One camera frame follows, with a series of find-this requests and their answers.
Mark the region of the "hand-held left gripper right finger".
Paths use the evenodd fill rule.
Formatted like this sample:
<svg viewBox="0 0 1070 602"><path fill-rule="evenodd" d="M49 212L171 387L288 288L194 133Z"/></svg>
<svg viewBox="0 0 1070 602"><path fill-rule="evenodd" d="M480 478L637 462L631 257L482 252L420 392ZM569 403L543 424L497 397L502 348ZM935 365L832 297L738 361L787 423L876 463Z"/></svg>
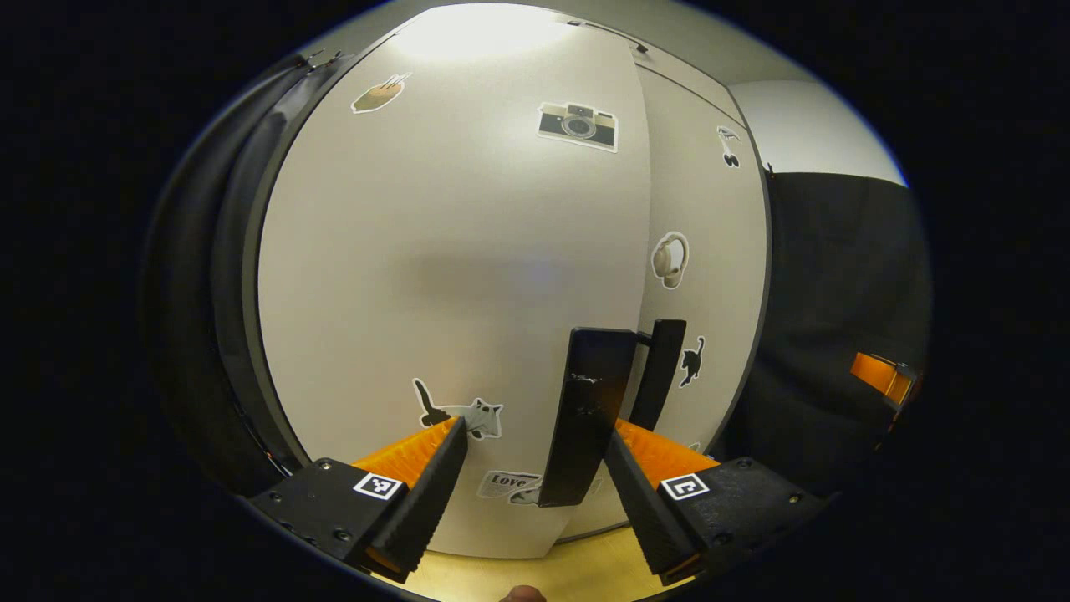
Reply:
<svg viewBox="0 0 1070 602"><path fill-rule="evenodd" d="M827 507L751 457L710 460L623 420L605 464L649 572L664 586L727 574Z"/></svg>

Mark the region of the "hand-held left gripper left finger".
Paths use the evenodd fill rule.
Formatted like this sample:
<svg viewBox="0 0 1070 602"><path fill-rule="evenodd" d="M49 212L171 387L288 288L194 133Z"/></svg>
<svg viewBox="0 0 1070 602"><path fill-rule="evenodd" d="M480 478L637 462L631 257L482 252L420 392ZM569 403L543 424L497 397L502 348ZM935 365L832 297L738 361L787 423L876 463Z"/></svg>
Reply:
<svg viewBox="0 0 1070 602"><path fill-rule="evenodd" d="M450 418L358 462L320 458L248 501L340 564L402 584L431 544L467 450L467 420Z"/></svg>

